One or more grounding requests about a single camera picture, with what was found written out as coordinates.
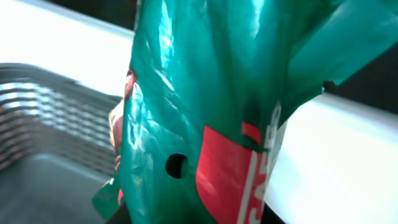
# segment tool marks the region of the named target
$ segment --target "round black hole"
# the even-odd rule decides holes
[[[176,178],[181,179],[185,176],[188,169],[188,158],[183,154],[172,154],[166,161],[166,172]]]

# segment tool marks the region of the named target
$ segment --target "crinkled plastic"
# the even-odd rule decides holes
[[[143,0],[120,164],[132,222],[259,223],[277,128],[397,42],[397,8]]]

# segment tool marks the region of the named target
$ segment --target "red label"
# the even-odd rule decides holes
[[[257,143],[260,131],[243,125]],[[258,153],[205,127],[196,174],[199,197],[217,223],[260,223],[267,172],[267,153]]]

